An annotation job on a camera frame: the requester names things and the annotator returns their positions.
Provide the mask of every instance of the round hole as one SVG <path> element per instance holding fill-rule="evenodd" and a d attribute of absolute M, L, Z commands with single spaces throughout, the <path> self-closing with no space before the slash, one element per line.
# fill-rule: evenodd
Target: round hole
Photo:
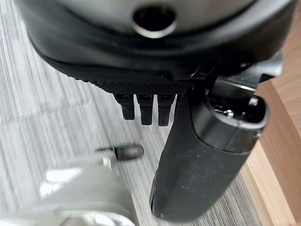
<path fill-rule="evenodd" d="M 133 21 L 134 29 L 151 39 L 167 36 L 176 28 L 175 13 L 165 5 L 141 8 L 134 13 Z"/>

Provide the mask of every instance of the wooden furniture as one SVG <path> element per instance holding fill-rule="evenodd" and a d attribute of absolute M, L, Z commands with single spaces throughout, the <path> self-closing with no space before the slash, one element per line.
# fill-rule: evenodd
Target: wooden furniture
<path fill-rule="evenodd" d="M 281 77 L 260 85 L 271 121 L 241 170 L 265 226 L 301 225 L 301 10 Z"/>

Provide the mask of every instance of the gray carpet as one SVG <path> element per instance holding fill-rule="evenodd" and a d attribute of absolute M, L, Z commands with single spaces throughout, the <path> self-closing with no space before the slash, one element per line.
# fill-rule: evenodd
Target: gray carpet
<path fill-rule="evenodd" d="M 124 121 L 113 96 L 60 74 L 32 49 L 11 0 L 0 1 L 0 214 L 38 198 L 44 170 L 98 147 L 138 142 L 142 160 L 119 165 L 142 226 L 175 225 L 157 220 L 149 192 L 168 128 Z M 154 106 L 153 122 L 158 121 Z M 261 225 L 238 176 L 225 195 L 194 226 Z"/>

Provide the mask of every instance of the black handle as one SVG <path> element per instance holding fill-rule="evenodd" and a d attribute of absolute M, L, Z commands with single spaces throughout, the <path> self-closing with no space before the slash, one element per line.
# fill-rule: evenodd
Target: black handle
<path fill-rule="evenodd" d="M 195 111 L 207 123 L 199 123 Z M 150 197 L 153 214 L 164 220 L 188 222 L 207 211 L 237 175 L 267 124 L 267 109 L 260 111 L 264 111 L 261 122 L 242 122 L 220 117 L 205 103 L 205 98 L 196 104 L 184 98 L 154 179 Z M 214 143 L 209 134 L 222 134 L 216 133 L 217 129 L 225 129 L 224 136 L 215 137 Z M 200 136 L 211 144 L 206 144 Z M 215 144 L 218 147 L 223 144 L 225 149 L 214 148 Z"/>

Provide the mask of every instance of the metal screw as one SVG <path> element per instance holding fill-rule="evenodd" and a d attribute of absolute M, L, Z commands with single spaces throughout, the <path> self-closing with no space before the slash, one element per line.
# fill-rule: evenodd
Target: metal screw
<path fill-rule="evenodd" d="M 250 101 L 249 101 L 249 106 L 253 106 L 253 107 L 255 107 L 255 106 L 257 106 L 258 105 L 258 98 L 257 97 L 252 97 L 251 99 L 250 99 Z"/>
<path fill-rule="evenodd" d="M 231 110 L 224 111 L 224 114 L 227 115 L 230 118 L 232 118 L 234 116 L 234 112 L 231 111 Z"/>

